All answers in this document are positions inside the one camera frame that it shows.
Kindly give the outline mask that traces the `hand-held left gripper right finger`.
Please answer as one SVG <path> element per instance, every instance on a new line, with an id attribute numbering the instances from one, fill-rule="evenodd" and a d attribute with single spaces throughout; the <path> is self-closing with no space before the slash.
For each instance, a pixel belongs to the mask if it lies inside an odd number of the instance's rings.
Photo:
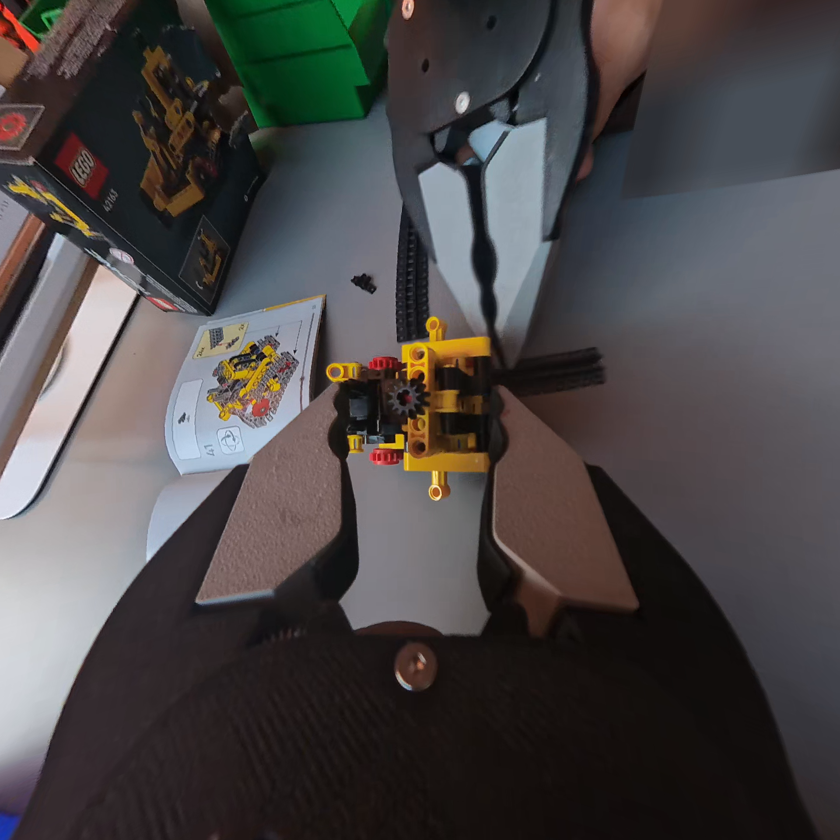
<path id="1" fill-rule="evenodd" d="M 489 624 L 547 637 L 569 608 L 634 614 L 639 599 L 583 459 L 505 386 L 489 420 L 477 559 Z"/>

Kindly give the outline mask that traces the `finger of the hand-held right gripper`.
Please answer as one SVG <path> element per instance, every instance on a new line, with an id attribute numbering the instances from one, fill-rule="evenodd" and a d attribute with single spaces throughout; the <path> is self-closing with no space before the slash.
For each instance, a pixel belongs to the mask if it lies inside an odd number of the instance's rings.
<path id="1" fill-rule="evenodd" d="M 497 257 L 497 332 L 515 366 L 538 306 L 550 243 L 543 240 L 547 120 L 519 126 L 491 121 L 469 136 L 481 164 L 486 227 Z"/>
<path id="2" fill-rule="evenodd" d="M 496 247 L 487 221 L 485 166 L 479 160 L 436 163 L 419 177 L 433 260 L 477 336 L 490 340 L 498 363 L 506 361 L 497 327 Z"/>

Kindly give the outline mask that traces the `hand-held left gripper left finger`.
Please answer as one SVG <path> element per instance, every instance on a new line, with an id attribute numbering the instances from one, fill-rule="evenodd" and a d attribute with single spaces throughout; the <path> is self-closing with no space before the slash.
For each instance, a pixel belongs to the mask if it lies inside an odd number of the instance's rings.
<path id="1" fill-rule="evenodd" d="M 348 418 L 347 389 L 332 384 L 251 459 L 196 604 L 261 598 L 327 563 L 355 527 Z"/>

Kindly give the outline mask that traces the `black lego track strip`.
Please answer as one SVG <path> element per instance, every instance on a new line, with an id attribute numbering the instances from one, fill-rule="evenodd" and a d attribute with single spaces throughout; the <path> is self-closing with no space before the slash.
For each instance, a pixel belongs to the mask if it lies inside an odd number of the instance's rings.
<path id="1" fill-rule="evenodd" d="M 508 370 L 494 370 L 494 386 L 517 397 L 571 392 L 606 383 L 602 353 L 595 347 L 524 359 Z"/>
<path id="2" fill-rule="evenodd" d="M 413 221 L 402 208 L 395 268 L 395 336 L 399 343 L 428 336 L 428 257 Z"/>

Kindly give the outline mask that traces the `yellow lego bulldozer model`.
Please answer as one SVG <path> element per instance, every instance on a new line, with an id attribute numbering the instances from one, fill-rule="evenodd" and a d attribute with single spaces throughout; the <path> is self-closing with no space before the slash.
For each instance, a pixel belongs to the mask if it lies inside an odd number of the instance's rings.
<path id="1" fill-rule="evenodd" d="M 350 453 L 428 474 L 430 499 L 442 501 L 450 474 L 490 468 L 492 359 L 488 337 L 447 339 L 447 323 L 436 317 L 425 330 L 400 359 L 331 363 L 327 376 L 348 397 Z"/>

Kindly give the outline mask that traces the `lego instruction booklet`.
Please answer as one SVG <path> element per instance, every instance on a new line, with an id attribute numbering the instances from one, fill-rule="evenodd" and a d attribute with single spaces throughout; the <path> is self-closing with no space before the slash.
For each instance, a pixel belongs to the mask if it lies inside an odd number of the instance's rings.
<path id="1" fill-rule="evenodd" d="M 178 479 L 154 504 L 146 559 L 238 466 L 312 398 L 326 297 L 305 298 L 203 325 L 173 385 L 164 440 Z"/>

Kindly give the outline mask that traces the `dark lego set box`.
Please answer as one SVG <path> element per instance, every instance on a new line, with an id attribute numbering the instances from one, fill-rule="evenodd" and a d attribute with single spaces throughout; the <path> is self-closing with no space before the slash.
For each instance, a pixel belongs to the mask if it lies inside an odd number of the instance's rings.
<path id="1" fill-rule="evenodd" d="M 2 190 L 159 309 L 212 314 L 264 176 L 176 2 L 67 2 L 2 96 Z"/>

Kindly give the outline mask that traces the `person's right hand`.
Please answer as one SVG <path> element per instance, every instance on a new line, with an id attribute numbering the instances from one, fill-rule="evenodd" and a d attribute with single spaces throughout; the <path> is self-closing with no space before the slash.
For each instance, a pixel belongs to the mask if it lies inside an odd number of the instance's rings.
<path id="1" fill-rule="evenodd" d="M 661 1 L 594 1 L 591 46 L 599 72 L 592 139 L 634 126 Z"/>

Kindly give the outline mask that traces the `green storage bin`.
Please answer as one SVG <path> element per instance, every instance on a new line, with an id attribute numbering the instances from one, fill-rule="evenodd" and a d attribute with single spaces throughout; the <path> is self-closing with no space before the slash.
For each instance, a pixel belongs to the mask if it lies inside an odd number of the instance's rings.
<path id="1" fill-rule="evenodd" d="M 260 129 L 364 119 L 385 84 L 389 1 L 208 1 Z"/>

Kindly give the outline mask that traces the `silver monitor stand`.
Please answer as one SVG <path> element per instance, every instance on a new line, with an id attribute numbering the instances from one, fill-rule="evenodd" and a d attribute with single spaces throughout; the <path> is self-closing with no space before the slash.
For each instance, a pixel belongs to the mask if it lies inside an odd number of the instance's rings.
<path id="1" fill-rule="evenodd" d="M 137 299 L 67 238 L 52 240 L 2 337 L 1 519 L 48 485 Z"/>

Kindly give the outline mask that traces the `small green bin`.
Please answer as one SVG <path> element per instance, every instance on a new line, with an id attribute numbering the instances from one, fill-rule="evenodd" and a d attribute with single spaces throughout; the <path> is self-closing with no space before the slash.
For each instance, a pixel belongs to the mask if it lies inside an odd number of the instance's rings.
<path id="1" fill-rule="evenodd" d="M 18 20 L 27 31 L 41 40 L 49 33 L 55 22 L 63 14 L 68 1 L 32 1 L 28 2 Z"/>

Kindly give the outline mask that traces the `cardboard box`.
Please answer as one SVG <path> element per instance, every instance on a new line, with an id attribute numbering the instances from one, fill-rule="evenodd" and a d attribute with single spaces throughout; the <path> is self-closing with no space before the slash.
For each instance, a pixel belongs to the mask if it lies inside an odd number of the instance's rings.
<path id="1" fill-rule="evenodd" d="M 17 75 L 25 67 L 31 57 L 26 47 L 19 48 L 16 44 L 1 37 L 1 87 L 8 89 Z"/>

